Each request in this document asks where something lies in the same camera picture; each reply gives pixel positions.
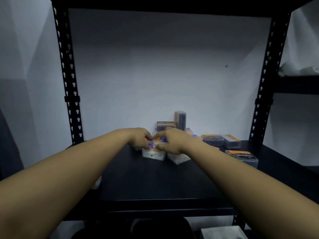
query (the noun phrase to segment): right hand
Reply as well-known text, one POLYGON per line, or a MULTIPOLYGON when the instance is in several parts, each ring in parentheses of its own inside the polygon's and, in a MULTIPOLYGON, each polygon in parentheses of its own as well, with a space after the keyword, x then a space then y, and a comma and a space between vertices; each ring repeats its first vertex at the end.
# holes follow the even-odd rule
POLYGON ((187 148, 197 141, 197 139, 187 132, 172 127, 167 127, 164 131, 158 132, 153 136, 153 139, 158 137, 165 137, 168 143, 158 144, 156 148, 172 154, 185 153, 187 148))

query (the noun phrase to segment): perforated upright post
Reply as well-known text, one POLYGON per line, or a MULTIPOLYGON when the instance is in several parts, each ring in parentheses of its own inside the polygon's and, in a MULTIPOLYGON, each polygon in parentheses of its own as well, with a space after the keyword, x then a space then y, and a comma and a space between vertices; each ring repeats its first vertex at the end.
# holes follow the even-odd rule
POLYGON ((287 13, 271 19, 264 64, 249 135, 249 140, 258 144, 262 144, 264 140, 290 16, 291 13, 287 13))
POLYGON ((80 111, 80 96, 78 95, 77 79, 74 66, 70 21, 68 8, 52 3, 56 34, 58 37, 62 76, 67 103, 72 143, 84 141, 80 111))

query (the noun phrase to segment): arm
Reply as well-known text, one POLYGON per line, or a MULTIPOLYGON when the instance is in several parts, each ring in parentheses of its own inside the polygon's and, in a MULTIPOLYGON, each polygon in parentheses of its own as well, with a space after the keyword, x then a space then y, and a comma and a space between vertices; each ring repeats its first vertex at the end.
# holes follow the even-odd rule
POLYGON ((118 129, 52 155, 0 182, 0 238, 46 238, 127 143, 148 149, 144 128, 118 129))
POLYGON ((319 238, 319 205, 267 174, 178 129, 158 149, 187 154, 265 238, 319 238))

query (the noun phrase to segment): black shelf surface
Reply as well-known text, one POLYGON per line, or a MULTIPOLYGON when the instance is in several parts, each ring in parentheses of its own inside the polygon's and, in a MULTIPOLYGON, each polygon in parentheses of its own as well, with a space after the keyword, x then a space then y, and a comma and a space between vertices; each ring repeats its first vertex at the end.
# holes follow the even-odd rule
POLYGON ((319 76, 278 76, 275 93, 319 95, 319 76))
MULTIPOLYGON (((259 159, 259 170, 319 203, 319 175, 264 145, 242 141, 240 150, 259 159)), ((175 165, 167 158, 143 158, 141 151, 125 146, 103 172, 100 187, 89 191, 64 220, 234 214, 192 160, 175 165)))
POLYGON ((210 5, 205 1, 129 1, 129 0, 51 0, 70 8, 152 11, 174 13, 198 13, 234 16, 273 17, 289 13, 312 0, 213 0, 210 5))

